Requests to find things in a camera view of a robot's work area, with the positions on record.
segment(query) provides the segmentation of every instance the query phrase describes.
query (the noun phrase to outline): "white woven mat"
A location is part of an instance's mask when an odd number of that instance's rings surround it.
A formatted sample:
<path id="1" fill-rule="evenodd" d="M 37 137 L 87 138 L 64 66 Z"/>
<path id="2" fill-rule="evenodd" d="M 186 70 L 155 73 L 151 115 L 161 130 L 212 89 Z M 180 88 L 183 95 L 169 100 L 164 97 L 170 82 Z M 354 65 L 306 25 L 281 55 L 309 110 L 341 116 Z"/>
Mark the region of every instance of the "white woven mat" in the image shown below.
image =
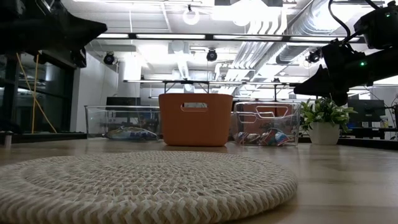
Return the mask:
<path id="1" fill-rule="evenodd" d="M 204 152 L 51 157 L 0 167 L 0 222 L 217 223 L 290 199 L 293 173 Z"/>

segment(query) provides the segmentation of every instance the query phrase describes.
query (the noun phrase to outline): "table surface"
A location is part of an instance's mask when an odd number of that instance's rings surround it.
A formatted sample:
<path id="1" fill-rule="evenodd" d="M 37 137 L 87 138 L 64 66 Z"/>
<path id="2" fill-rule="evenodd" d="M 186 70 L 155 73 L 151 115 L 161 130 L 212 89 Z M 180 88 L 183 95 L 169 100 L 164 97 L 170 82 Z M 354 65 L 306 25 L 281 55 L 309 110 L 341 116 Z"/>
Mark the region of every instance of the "table surface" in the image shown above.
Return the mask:
<path id="1" fill-rule="evenodd" d="M 206 151 L 268 159 L 292 169 L 297 195 L 284 205 L 233 223 L 397 223 L 398 153 L 349 146 L 172 147 L 162 142 L 73 140 L 0 148 L 0 166 L 50 156 L 147 150 Z"/>

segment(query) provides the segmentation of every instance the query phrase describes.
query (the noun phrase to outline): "orange storage bin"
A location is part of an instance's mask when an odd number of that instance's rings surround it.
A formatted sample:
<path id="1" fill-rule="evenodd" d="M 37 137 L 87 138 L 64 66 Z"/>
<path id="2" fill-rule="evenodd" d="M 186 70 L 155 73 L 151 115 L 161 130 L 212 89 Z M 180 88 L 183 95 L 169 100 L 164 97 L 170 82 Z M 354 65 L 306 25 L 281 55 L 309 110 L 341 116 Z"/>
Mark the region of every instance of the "orange storage bin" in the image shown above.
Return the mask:
<path id="1" fill-rule="evenodd" d="M 170 146 L 223 146 L 228 140 L 233 97 L 212 93 L 159 96 L 164 142 Z"/>

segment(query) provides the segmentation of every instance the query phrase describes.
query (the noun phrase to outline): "transparent storage container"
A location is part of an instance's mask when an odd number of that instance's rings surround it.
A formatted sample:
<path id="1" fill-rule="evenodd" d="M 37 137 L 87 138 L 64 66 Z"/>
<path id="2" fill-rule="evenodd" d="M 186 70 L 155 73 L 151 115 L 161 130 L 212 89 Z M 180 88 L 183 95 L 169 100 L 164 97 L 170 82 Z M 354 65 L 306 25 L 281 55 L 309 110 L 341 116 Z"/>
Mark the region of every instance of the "transparent storage container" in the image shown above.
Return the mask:
<path id="1" fill-rule="evenodd" d="M 158 106 L 85 106 L 87 138 L 156 141 L 162 137 Z"/>
<path id="2" fill-rule="evenodd" d="M 234 140 L 244 145 L 296 146 L 299 127 L 298 103 L 236 103 L 231 118 Z"/>

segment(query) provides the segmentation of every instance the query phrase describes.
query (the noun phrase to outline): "green leaves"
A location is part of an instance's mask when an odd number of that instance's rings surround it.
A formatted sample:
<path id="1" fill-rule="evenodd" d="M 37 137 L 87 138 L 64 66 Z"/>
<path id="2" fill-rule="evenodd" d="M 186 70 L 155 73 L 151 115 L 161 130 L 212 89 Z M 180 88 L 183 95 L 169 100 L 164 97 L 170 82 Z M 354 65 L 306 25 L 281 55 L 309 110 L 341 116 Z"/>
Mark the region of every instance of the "green leaves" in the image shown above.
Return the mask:
<path id="1" fill-rule="evenodd" d="M 344 131 L 347 131 L 347 123 L 350 113 L 356 113 L 354 108 L 342 108 L 337 106 L 330 98 L 321 98 L 310 104 L 310 99 L 306 103 L 301 102 L 301 115 L 305 118 L 302 125 L 304 130 L 311 129 L 312 122 L 329 122 L 332 125 L 340 125 Z"/>

